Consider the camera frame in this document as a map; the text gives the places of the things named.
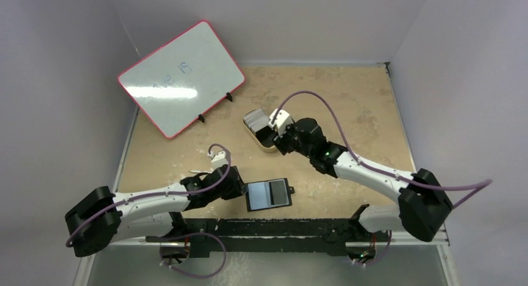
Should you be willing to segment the black leather card holder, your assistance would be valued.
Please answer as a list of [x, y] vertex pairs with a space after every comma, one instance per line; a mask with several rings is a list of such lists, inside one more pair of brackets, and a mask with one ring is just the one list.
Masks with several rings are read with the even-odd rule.
[[[272, 206], [270, 202], [270, 187], [269, 183], [270, 181], [274, 180], [285, 180], [287, 188], [288, 188], [288, 199], [289, 203], [287, 205], [282, 206]], [[265, 180], [265, 181], [257, 181], [247, 184], [247, 193], [245, 194], [246, 204], [247, 204], [247, 211], [248, 212], [254, 212], [254, 211], [261, 211], [266, 209], [274, 209], [279, 207], [287, 207], [291, 206], [293, 204], [291, 195], [295, 193], [294, 187], [290, 186], [287, 178], [278, 178], [278, 179], [271, 179], [271, 180]]]

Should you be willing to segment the dark credit card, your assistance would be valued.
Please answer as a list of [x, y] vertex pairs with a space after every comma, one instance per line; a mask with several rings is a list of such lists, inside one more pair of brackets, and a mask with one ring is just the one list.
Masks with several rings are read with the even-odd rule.
[[282, 206], [289, 203], [288, 188], [285, 180], [270, 181], [270, 202], [272, 206]]

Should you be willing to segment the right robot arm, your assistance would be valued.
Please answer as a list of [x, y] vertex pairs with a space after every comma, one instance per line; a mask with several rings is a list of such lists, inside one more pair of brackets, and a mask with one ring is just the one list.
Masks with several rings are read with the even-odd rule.
[[356, 211], [349, 231], [359, 241], [374, 232], [405, 231], [430, 242], [453, 210], [429, 170], [400, 171], [353, 156], [345, 146], [328, 141], [313, 118], [294, 121], [280, 113], [279, 119], [269, 125], [276, 131], [273, 143], [281, 154], [297, 152], [321, 174], [361, 184], [394, 202], [388, 206], [366, 204]]

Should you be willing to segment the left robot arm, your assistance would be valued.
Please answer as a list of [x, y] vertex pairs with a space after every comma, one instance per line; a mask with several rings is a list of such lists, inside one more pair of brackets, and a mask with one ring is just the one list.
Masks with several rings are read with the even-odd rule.
[[107, 186], [94, 189], [66, 214], [66, 246], [77, 257], [95, 254], [109, 244], [143, 236], [181, 240], [186, 225], [176, 216], [206, 207], [216, 199], [243, 196], [247, 185], [236, 166], [227, 164], [211, 173], [198, 173], [178, 183], [150, 191], [113, 193]]

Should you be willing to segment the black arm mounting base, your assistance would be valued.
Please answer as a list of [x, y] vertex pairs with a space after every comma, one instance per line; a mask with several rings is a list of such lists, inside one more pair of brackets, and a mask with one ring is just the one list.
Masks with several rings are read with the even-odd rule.
[[367, 232], [359, 213], [350, 218], [322, 219], [214, 219], [187, 218], [171, 213], [172, 229], [147, 242], [184, 242], [191, 257], [211, 252], [324, 253], [370, 259], [375, 246], [389, 239], [388, 232]]

